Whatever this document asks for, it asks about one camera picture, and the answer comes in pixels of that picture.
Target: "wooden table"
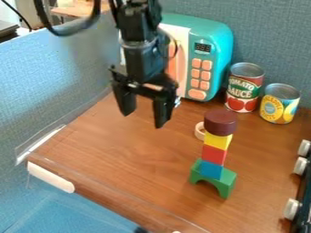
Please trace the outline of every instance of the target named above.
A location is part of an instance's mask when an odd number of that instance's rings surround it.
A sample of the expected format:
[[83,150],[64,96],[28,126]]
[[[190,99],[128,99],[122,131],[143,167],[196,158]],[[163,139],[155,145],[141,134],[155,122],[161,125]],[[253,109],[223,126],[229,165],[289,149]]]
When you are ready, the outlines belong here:
[[310,111],[289,125],[273,125],[257,112],[239,114],[226,167],[238,174],[228,200],[207,183],[188,182],[203,142],[194,127],[206,110],[223,107],[184,100],[173,119],[155,130],[151,101],[123,117],[112,95],[89,109],[29,158],[75,184],[76,192],[155,232],[288,232],[282,217],[296,196],[291,175],[302,139],[310,137]]

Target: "tomato sauce can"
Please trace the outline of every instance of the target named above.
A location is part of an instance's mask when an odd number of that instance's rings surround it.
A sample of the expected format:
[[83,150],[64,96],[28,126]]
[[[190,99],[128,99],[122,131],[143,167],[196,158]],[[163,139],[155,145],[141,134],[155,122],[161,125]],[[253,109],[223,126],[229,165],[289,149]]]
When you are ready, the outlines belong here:
[[300,92],[286,84],[270,84],[261,101],[260,116],[271,123],[288,124],[296,114]]
[[264,78],[264,70],[256,64],[244,62],[232,65],[226,90],[226,107],[238,113],[254,111]]

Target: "red can label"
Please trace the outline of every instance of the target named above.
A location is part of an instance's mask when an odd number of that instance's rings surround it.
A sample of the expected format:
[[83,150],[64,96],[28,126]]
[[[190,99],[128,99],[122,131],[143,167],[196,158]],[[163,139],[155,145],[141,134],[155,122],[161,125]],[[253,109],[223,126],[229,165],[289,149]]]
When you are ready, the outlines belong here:
[[247,113],[256,109],[263,77],[230,76],[226,91],[226,106],[236,112]]

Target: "toy microwave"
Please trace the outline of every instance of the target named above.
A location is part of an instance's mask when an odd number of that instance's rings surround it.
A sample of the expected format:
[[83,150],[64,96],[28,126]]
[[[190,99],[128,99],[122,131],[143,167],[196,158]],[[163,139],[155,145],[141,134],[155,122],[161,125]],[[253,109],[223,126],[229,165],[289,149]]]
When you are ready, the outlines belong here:
[[[197,101],[212,99],[231,63],[233,34],[222,23],[186,15],[163,14],[160,25],[178,45],[166,72],[179,83],[177,94]],[[171,43],[169,53],[176,50]]]

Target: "block tower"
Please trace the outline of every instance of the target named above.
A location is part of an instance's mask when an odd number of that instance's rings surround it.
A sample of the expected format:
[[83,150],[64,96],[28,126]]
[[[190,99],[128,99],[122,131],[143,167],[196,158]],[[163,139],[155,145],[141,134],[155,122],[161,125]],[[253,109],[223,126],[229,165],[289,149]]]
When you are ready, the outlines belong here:
[[226,109],[205,114],[206,130],[202,157],[191,167],[190,182],[200,180],[214,185],[222,198],[229,198],[236,182],[236,173],[224,168],[227,150],[236,131],[236,114]]

